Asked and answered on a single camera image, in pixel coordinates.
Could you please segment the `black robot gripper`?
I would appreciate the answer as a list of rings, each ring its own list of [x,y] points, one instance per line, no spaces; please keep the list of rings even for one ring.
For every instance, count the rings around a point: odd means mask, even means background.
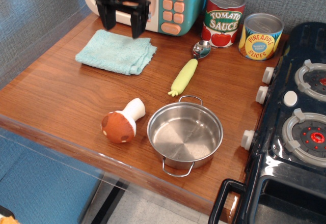
[[[130,14],[132,38],[138,38],[146,29],[149,17],[149,0],[96,0],[98,12],[105,29],[116,25],[116,11]]]

